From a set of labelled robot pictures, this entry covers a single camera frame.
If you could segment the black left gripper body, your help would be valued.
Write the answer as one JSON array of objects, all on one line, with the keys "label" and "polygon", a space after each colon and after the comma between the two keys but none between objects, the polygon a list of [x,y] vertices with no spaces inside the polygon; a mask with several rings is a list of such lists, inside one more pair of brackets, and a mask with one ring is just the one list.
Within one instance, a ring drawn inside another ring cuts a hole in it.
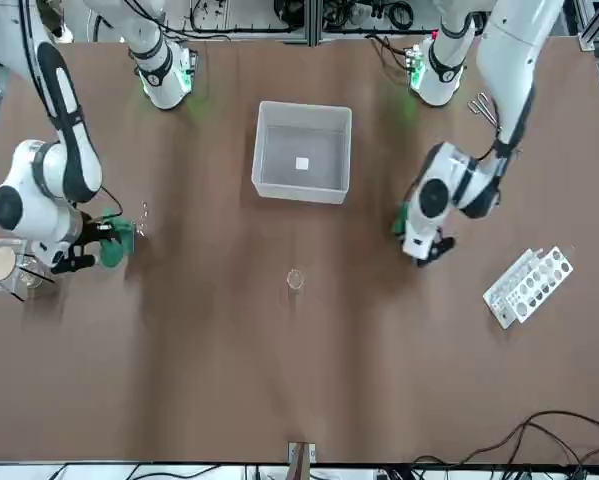
[{"label": "black left gripper body", "polygon": [[445,236],[443,229],[438,227],[436,235],[430,245],[428,256],[425,259],[417,259],[416,266],[418,268],[425,267],[426,265],[437,261],[445,253],[449,252],[455,247],[455,238],[453,236]]}]

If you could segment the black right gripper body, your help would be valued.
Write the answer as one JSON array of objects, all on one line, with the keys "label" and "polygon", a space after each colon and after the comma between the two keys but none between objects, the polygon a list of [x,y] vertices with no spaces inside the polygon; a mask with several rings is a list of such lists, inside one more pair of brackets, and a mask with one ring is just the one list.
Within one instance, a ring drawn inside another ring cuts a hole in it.
[{"label": "black right gripper body", "polygon": [[80,257],[84,254],[85,247],[92,243],[99,241],[99,224],[98,220],[95,220],[87,213],[81,213],[82,227],[80,234],[73,243],[73,253],[76,257]]}]

